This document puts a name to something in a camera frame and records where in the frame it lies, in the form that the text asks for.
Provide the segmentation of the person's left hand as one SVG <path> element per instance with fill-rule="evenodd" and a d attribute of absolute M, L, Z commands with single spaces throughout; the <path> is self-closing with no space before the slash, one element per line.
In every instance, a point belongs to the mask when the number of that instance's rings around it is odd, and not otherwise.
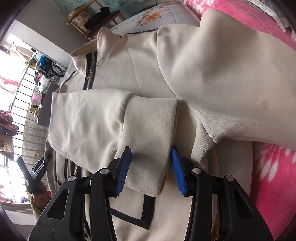
<path fill-rule="evenodd" d="M 40 187 L 42 192 L 32 194 L 30 202 L 32 208 L 37 208 L 40 211 L 43 211 L 46 208 L 47 204 L 50 202 L 52 196 L 42 181 L 40 182 Z"/>

